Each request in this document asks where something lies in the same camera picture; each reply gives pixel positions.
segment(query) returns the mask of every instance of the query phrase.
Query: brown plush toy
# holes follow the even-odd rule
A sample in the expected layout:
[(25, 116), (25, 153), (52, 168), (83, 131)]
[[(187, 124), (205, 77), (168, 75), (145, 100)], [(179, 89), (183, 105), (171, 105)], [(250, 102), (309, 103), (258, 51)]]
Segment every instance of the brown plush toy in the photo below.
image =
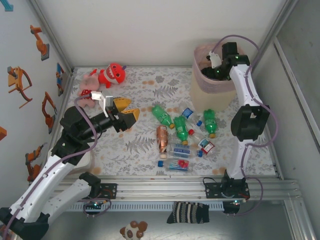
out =
[(139, 240), (144, 236), (148, 224), (141, 221), (139, 224), (136, 221), (130, 222), (127, 226), (120, 229), (120, 233), (126, 240)]

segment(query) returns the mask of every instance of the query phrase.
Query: pink plush toy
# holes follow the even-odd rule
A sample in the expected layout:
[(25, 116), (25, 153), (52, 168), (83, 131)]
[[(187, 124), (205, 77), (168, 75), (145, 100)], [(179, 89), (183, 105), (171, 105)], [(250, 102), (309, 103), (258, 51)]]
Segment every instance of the pink plush toy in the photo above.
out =
[[(83, 80), (80, 83), (78, 96), (84, 96), (91, 91), (97, 91), (100, 87), (100, 83), (98, 80), (98, 74), (94, 73), (92, 75), (85, 74), (83, 76)], [(93, 108), (96, 105), (96, 102), (92, 100), (91, 97), (86, 97), (84, 99), (80, 99), (78, 101), (78, 105), (82, 108), (84, 108), (86, 105), (88, 105), (90, 108)]]

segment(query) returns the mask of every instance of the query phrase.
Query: copper can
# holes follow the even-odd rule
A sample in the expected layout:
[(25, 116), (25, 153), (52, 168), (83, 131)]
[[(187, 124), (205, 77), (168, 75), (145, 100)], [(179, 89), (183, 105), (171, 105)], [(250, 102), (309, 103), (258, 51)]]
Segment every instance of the copper can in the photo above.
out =
[(167, 158), (168, 131), (166, 126), (159, 125), (156, 128), (156, 142), (159, 146), (160, 158)]

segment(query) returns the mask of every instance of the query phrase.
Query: pink basket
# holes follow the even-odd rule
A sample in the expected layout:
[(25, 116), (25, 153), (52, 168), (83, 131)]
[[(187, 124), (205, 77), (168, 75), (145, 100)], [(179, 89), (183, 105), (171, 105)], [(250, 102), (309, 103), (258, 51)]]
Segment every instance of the pink basket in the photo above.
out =
[[(215, 50), (215, 53), (219, 55), (220, 59), (222, 59), (222, 45), (225, 42), (219, 44)], [(194, 73), (194, 77), (199, 88), (207, 93), (207, 94), (217, 94), (217, 93), (225, 93), (235, 90), (235, 85), (232, 80), (228, 81), (218, 81), (207, 78), (205, 75), (201, 73), (201, 70), (207, 67), (211, 67), (211, 62), (207, 60), (207, 55), (214, 48), (216, 43), (207, 43), (198, 46), (194, 50), (194, 59), (192, 70)]]

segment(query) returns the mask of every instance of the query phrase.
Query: red plush toy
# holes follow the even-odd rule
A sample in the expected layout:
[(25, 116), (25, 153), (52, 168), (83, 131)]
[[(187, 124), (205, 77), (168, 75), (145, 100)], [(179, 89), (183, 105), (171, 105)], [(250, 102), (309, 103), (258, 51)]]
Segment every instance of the red plush toy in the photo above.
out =
[[(111, 63), (106, 69), (101, 69), (99, 73), (99, 83), (105, 84), (108, 89), (111, 87), (111, 83), (120, 84), (126, 79), (127, 66), (121, 66), (118, 63)], [(93, 70), (90, 75), (97, 73), (97, 69)]]

